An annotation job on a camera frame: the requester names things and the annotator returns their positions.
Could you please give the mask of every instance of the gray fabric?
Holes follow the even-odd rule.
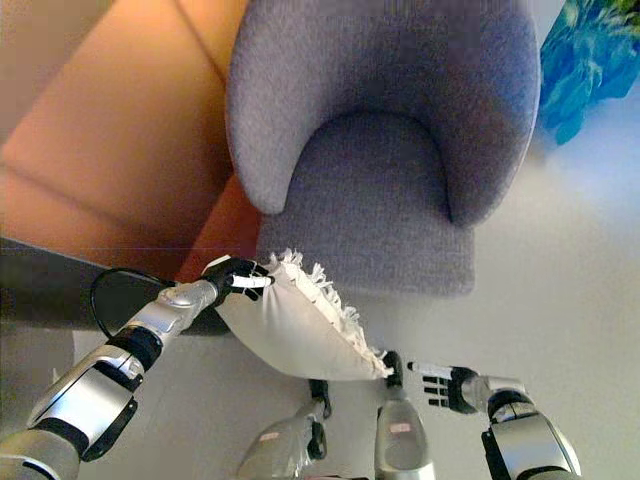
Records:
[[[471,229],[449,221],[444,171],[428,132],[403,116],[340,117],[307,143],[284,212],[265,216],[259,257],[297,248],[338,287],[466,293]]]
[[[439,147],[452,221],[474,224],[523,158],[538,63],[526,0],[254,0],[228,85],[236,170],[252,203],[278,213],[316,129],[348,112],[402,113]]]

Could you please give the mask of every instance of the wall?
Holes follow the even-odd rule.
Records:
[[[112,0],[4,0],[0,23],[0,145]]]
[[[173,278],[220,228],[205,224],[224,194],[246,225],[231,247],[250,254],[259,217],[225,190],[224,72],[243,5],[117,2],[3,148],[3,235]]]

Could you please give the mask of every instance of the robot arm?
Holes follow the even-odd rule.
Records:
[[[36,404],[28,430],[0,443],[0,478],[71,480],[80,460],[104,455],[136,412],[133,393],[171,342],[232,292],[257,299],[272,278],[255,262],[222,257],[200,280],[160,292]]]
[[[482,443],[494,480],[580,478],[571,443],[536,408],[519,380],[415,362],[409,369],[423,374],[430,405],[489,417]]]

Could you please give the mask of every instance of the white fabric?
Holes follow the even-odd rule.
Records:
[[[318,380],[374,380],[393,373],[369,348],[359,315],[340,297],[316,264],[302,270],[302,255],[272,255],[265,268],[275,283],[253,302],[230,295],[218,312],[234,335],[256,355],[287,375]]]

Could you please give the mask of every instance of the black cable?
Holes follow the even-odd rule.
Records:
[[[174,287],[176,285],[176,283],[172,282],[171,280],[164,280],[162,278],[150,275],[145,272],[141,272],[140,270],[135,270],[133,268],[111,268],[109,270],[105,270],[104,272],[100,273],[100,275],[98,275],[93,280],[93,282],[91,283],[91,287],[89,288],[89,305],[91,307],[91,315],[93,316],[93,319],[98,325],[98,328],[102,330],[102,333],[104,333],[109,340],[113,338],[113,335],[111,335],[111,332],[109,331],[107,326],[104,324],[104,321],[98,316],[97,309],[96,309],[96,290],[98,289],[100,282],[102,282],[106,277],[114,273],[124,273],[125,275],[128,275],[133,278],[138,278],[140,280],[148,280],[151,283],[158,285],[159,287],[166,288],[166,287]]]

